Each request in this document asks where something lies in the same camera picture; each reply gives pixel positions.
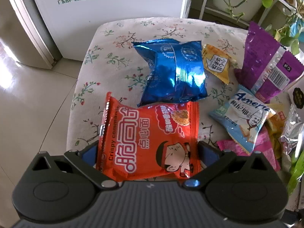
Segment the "tile floor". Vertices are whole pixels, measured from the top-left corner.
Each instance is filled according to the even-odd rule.
[[[52,70],[18,66],[0,45],[0,226],[18,220],[11,194],[36,153],[65,152],[81,64],[62,59]]]

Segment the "blue snack package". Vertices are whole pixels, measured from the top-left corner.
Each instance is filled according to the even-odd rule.
[[[151,70],[140,103],[185,103],[207,97],[202,42],[175,39],[133,42]]]
[[[275,114],[249,90],[239,85],[237,93],[209,115],[222,124],[231,138],[250,154],[270,112]]]

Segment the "pink snack package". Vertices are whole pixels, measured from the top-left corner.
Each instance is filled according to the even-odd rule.
[[[220,140],[217,142],[217,145],[221,151],[231,150],[235,152],[237,156],[249,156],[234,140]],[[257,136],[253,151],[262,152],[275,171],[281,169],[278,161],[275,159],[272,144],[265,126],[262,127]]]
[[[250,23],[243,68],[235,69],[239,84],[265,103],[300,77],[303,71],[304,66],[290,51],[256,23]]]

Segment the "ribbed gray surface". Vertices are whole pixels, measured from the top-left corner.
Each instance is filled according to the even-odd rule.
[[[14,228],[284,228],[275,221],[264,225],[241,225],[212,211],[197,191],[176,182],[125,182],[118,190],[104,191],[96,203],[79,217],[59,224],[35,224],[21,220]]]

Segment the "barcode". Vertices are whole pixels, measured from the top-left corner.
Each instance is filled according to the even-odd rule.
[[[290,79],[277,67],[275,67],[270,73],[268,79],[279,89],[283,90]]]
[[[249,110],[247,110],[246,108],[244,108],[243,105],[239,104],[238,102],[236,102],[235,100],[232,100],[230,102],[230,104],[232,104],[238,111],[240,111],[243,115],[250,117],[251,116],[251,112]]]

